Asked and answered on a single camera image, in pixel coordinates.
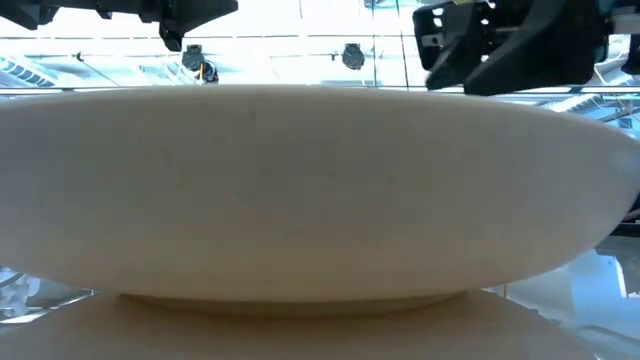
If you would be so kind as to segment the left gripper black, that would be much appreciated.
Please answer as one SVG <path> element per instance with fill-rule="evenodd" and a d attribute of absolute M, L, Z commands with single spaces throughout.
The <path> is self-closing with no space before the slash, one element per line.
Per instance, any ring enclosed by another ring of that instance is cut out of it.
<path fill-rule="evenodd" d="M 169 51 L 181 52 L 183 35 L 238 10 L 237 0 L 0 0 L 0 17 L 26 29 L 53 21 L 61 8 L 95 11 L 103 19 L 113 13 L 139 15 L 159 23 L 159 36 Z"/>

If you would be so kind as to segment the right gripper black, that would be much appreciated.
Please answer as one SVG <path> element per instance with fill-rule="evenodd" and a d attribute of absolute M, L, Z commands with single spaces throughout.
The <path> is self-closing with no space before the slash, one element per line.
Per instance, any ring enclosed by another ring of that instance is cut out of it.
<path fill-rule="evenodd" d="M 533 0 L 518 29 L 464 81 L 492 96 L 590 81 L 612 35 L 628 37 L 621 70 L 640 75 L 640 0 Z"/>

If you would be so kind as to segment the thin horizontal metal bar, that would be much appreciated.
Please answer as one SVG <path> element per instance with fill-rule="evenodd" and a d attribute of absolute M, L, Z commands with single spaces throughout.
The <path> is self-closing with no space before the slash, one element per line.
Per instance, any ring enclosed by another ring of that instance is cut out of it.
<path fill-rule="evenodd" d="M 221 86 L 141 86 L 141 87 L 0 87 L 0 96 L 27 96 L 27 95 L 43 95 L 62 92 L 99 92 L 114 90 L 136 90 L 136 89 L 152 89 L 152 88 L 173 88 L 173 87 L 208 87 L 217 88 Z M 440 90 L 428 90 L 426 87 L 417 86 L 383 86 L 383 87 L 337 87 L 337 86 L 320 86 L 320 85 L 284 85 L 284 87 L 320 87 L 329 89 L 368 89 L 368 90 L 389 90 L 401 92 L 434 92 L 440 94 L 464 94 L 462 87 L 448 87 Z M 509 94 L 498 94 L 495 96 L 578 96 L 583 94 L 604 94 L 604 95 L 627 95 L 640 94 L 640 86 L 585 86 L 585 87 L 546 87 L 530 90 L 517 91 Z"/>

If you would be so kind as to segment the blue striped vent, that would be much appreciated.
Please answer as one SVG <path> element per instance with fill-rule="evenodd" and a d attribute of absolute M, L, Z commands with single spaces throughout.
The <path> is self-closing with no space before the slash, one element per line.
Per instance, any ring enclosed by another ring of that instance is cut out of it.
<path fill-rule="evenodd" d="M 58 78 L 29 60 L 0 55 L 0 87 L 50 88 Z"/>

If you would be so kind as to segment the cream plate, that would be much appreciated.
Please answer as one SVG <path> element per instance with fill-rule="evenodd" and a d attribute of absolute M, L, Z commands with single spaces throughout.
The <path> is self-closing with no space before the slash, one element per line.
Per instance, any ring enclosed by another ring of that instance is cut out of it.
<path fill-rule="evenodd" d="M 152 298 L 417 299 L 596 246 L 640 140 L 490 98 L 170 86 L 0 104 L 0 264 Z"/>

